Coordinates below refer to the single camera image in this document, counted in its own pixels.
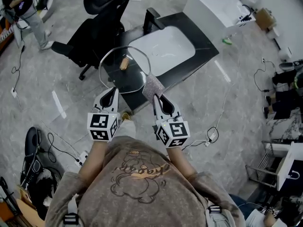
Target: gray marble floor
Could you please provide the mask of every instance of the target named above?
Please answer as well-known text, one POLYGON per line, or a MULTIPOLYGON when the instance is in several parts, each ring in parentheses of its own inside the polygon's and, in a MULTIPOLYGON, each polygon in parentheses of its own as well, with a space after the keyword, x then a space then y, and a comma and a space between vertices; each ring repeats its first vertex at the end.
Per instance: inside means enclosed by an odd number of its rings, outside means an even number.
MULTIPOLYGON (((141 0, 131 1, 122 17, 126 29, 143 23, 148 7, 155 8, 162 16, 182 11, 187 0, 141 0)), ((52 30, 51 39, 68 42, 81 23, 89 17, 83 0, 56 0, 56 11, 45 26, 52 30)), ((278 64, 277 48, 266 38, 256 24, 233 39, 233 45, 219 44, 220 54, 199 71, 176 85, 167 95, 178 103, 191 130, 191 139, 205 140, 207 129, 217 124, 228 89, 224 113, 218 131, 218 141, 205 147, 192 146, 184 152, 198 171, 210 171, 224 187, 237 193, 247 180, 245 164, 260 158, 261 140, 267 139, 261 107, 263 95, 254 85, 253 74, 263 68, 261 58, 278 64)), ((17 75, 11 74, 18 65, 19 49, 11 43, 0 57, 0 175, 5 177, 10 189, 19 182, 24 158, 24 141, 29 127, 35 125, 47 135, 55 136, 54 145, 71 154, 89 150, 92 141, 86 131, 87 112, 91 111, 94 97, 102 90, 98 74, 94 69, 79 81, 81 69, 68 58, 48 50, 40 52, 33 34, 25 38, 26 50, 22 55, 18 98, 10 93, 17 75), (56 92, 66 113, 63 118, 54 99, 56 92)), ((257 75, 261 88, 269 88, 274 70, 267 66, 266 73, 257 75)), ((137 136, 153 147, 165 151, 156 141, 152 125, 152 106, 139 111, 133 120, 137 136)), ((44 136, 42 146, 47 146, 44 136)), ((64 170, 67 166, 76 171, 74 160, 54 151, 64 170)))

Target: jeans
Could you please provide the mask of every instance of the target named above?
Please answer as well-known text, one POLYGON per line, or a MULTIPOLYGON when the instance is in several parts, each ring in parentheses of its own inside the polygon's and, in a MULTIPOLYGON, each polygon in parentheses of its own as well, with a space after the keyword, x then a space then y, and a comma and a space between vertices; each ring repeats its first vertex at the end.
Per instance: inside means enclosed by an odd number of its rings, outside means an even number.
POLYGON ((300 97, 295 89, 276 92, 276 103, 272 106, 275 112, 291 111, 300 106, 300 97))
POLYGON ((241 210, 241 212, 244 215, 244 218, 246 220, 248 218, 248 216, 254 210, 254 208, 252 207, 252 205, 251 204, 246 204, 247 202, 244 199, 242 199, 242 198, 240 198, 240 197, 238 197, 236 195, 230 194, 230 197, 232 198, 232 200, 235 202, 235 204, 237 206, 240 206, 240 205, 243 204, 242 206, 239 207, 239 209, 241 210))
POLYGON ((40 48, 47 45, 48 39, 45 34, 44 24, 37 13, 36 8, 32 5, 22 16, 20 16, 32 29, 40 48))
POLYGON ((131 120, 124 120, 120 127, 117 129, 115 136, 129 136, 132 138, 136 138, 136 126, 131 120))
POLYGON ((294 77, 296 76, 297 71, 296 70, 291 70, 291 71, 286 71, 282 72, 280 74, 276 74, 273 77, 273 83, 278 84, 278 83, 292 83, 294 81, 294 77))

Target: gray cloth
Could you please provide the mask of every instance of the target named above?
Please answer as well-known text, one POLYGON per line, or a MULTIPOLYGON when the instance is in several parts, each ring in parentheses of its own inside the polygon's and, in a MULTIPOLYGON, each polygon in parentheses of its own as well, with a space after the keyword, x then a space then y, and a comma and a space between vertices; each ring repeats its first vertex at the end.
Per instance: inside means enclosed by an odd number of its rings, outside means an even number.
POLYGON ((129 137, 132 137, 135 139, 136 138, 136 127, 134 125, 134 122, 130 121, 130 120, 124 120, 114 135, 114 137, 117 137, 117 136, 129 136, 129 137))
POLYGON ((131 137, 115 137, 103 169, 86 189, 80 175, 66 172, 46 215, 56 227, 74 194, 84 226, 206 226, 208 200, 231 212, 235 225, 244 216, 210 174, 185 179, 160 152, 131 137))
MULTIPOLYGON (((16 13, 13 9, 2 9, 0 10, 0 14, 4 16, 11 24, 14 22, 16 13)), ((48 39, 45 34, 43 21, 38 15, 34 5, 32 5, 22 16, 20 16, 20 18, 31 27, 40 48, 45 47, 48 43, 48 39)))
POLYGON ((31 27, 40 48, 45 47, 48 40, 45 34, 44 24, 34 5, 32 5, 24 15, 20 16, 20 18, 31 27))

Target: black sink counter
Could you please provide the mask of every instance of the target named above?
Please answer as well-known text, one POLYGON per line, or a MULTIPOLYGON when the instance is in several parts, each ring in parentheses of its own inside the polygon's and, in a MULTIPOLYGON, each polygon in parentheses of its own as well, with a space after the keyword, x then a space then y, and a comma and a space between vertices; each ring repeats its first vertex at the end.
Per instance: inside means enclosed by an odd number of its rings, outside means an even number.
MULTIPOLYGON (((175 26, 181 30, 182 33, 193 44, 196 50, 196 53, 193 57, 157 77, 158 80, 164 85, 164 87, 168 89, 171 86, 185 80, 196 70, 201 68, 205 63, 207 63, 210 59, 219 54, 219 52, 205 36, 205 34, 203 34, 203 32, 194 24, 194 22, 192 22, 184 13, 181 12, 162 17, 159 18, 159 21, 165 26, 175 26)), ((143 35, 144 33, 142 26, 126 31, 115 39, 115 47, 128 45, 131 41, 140 38, 143 35)), ((117 66, 104 66, 104 69, 108 73, 108 76, 111 78, 111 80, 118 82, 118 79, 121 78, 121 75, 117 76, 115 74, 115 71, 118 69, 117 66)), ((136 64, 132 65, 132 69, 129 72, 131 71, 137 71, 136 74, 138 74, 138 72, 142 70, 139 65, 136 64)), ((147 99, 142 94, 142 89, 135 93, 122 94, 122 97, 132 111, 140 110, 147 103, 147 99)))

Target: black office chair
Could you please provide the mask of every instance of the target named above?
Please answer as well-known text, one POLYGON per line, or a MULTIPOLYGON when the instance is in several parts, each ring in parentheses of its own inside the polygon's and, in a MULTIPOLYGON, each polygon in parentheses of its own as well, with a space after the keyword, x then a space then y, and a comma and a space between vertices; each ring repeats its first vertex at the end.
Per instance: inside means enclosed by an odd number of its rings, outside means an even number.
POLYGON ((115 36, 125 31, 120 22, 129 0, 84 0, 87 13, 95 15, 79 27, 67 44, 54 42, 52 50, 67 56, 79 67, 84 67, 79 79, 94 66, 96 69, 102 57, 114 48, 115 36))

